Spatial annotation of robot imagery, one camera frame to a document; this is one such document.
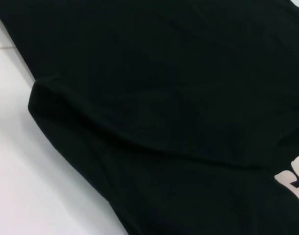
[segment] black fabric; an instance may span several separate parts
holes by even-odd
[[[288,0],[0,0],[29,110],[131,235],[299,235]]]

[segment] tile grout line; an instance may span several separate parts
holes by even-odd
[[[5,50],[5,49],[14,49],[14,46],[8,46],[8,47],[0,47],[0,50]]]

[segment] black t-shirt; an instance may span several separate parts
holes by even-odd
[[[129,234],[299,235],[293,3],[0,0],[0,19],[32,116]]]

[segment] white tile floor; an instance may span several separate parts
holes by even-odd
[[[29,115],[32,85],[0,23],[0,235],[125,235],[109,204]]]

